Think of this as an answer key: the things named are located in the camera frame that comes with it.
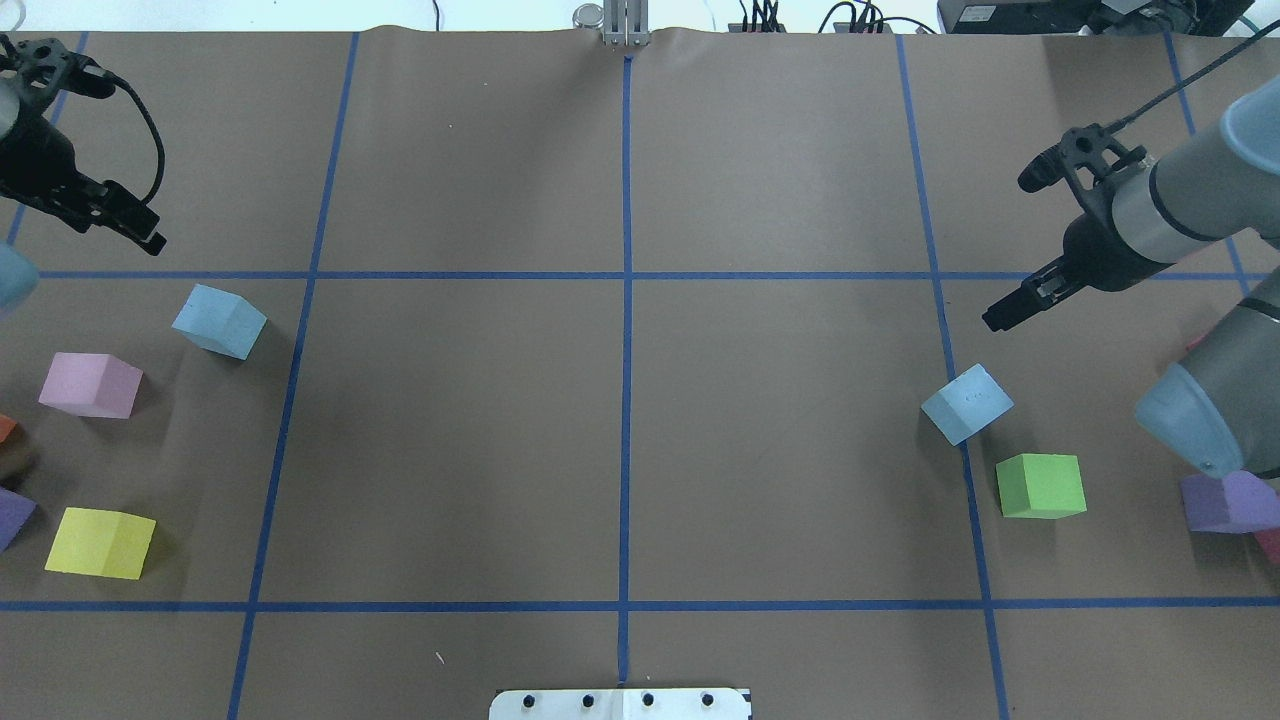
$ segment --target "pink cube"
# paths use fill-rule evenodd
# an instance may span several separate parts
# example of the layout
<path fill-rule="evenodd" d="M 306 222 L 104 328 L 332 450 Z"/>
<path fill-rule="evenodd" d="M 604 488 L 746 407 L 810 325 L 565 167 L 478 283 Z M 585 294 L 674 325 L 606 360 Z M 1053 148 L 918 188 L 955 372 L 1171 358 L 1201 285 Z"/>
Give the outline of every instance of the pink cube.
<path fill-rule="evenodd" d="M 82 418 L 124 419 L 141 383 L 142 370 L 110 355 L 56 352 L 40 404 Z"/>

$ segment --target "white metal bracket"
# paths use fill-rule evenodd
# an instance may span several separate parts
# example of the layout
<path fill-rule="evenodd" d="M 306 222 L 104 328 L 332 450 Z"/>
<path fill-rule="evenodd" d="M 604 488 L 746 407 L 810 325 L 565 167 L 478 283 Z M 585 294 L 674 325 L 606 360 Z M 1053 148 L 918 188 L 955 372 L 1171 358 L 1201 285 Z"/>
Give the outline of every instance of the white metal bracket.
<path fill-rule="evenodd" d="M 604 0 L 605 45 L 649 45 L 649 0 Z"/>
<path fill-rule="evenodd" d="M 751 720 L 751 691 L 653 688 L 507 691 L 489 720 Z"/>

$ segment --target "purple cube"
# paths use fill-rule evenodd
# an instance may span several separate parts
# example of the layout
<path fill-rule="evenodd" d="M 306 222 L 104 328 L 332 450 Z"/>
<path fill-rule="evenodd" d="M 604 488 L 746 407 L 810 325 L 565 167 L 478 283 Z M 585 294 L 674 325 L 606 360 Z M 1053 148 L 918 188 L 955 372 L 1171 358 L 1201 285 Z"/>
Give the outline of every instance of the purple cube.
<path fill-rule="evenodd" d="M 9 547 L 22 525 L 36 511 L 36 502 L 0 488 L 0 551 Z"/>
<path fill-rule="evenodd" d="M 124 419 L 141 383 L 142 370 L 110 355 L 58 352 L 40 404 L 82 418 Z"/>
<path fill-rule="evenodd" d="M 1238 470 L 1222 479 L 1183 478 L 1187 527 L 1197 533 L 1256 533 L 1280 528 L 1280 496 L 1252 473 Z"/>

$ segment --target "blue cube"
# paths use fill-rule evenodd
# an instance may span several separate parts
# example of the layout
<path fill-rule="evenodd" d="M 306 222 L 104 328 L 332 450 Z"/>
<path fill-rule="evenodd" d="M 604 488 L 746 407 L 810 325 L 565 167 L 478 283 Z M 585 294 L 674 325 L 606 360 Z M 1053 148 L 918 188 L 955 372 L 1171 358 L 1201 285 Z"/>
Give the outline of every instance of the blue cube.
<path fill-rule="evenodd" d="M 35 501 L 0 488 L 0 550 L 9 547 L 35 510 Z"/>
<path fill-rule="evenodd" d="M 987 369 L 974 365 L 925 400 L 920 407 L 951 445 L 960 445 L 1012 406 L 1014 401 Z"/>
<path fill-rule="evenodd" d="M 243 297 L 197 284 L 173 322 L 173 329 L 205 350 L 244 360 L 265 324 L 266 315 Z"/>

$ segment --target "yellow cube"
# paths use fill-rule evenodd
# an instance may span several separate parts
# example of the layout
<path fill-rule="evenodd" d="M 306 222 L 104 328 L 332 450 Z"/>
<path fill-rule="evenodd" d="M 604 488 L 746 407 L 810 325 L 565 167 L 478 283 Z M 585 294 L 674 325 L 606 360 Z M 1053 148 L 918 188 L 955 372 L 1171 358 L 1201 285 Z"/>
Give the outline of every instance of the yellow cube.
<path fill-rule="evenodd" d="M 68 507 L 45 570 L 137 580 L 156 521 L 127 512 Z"/>

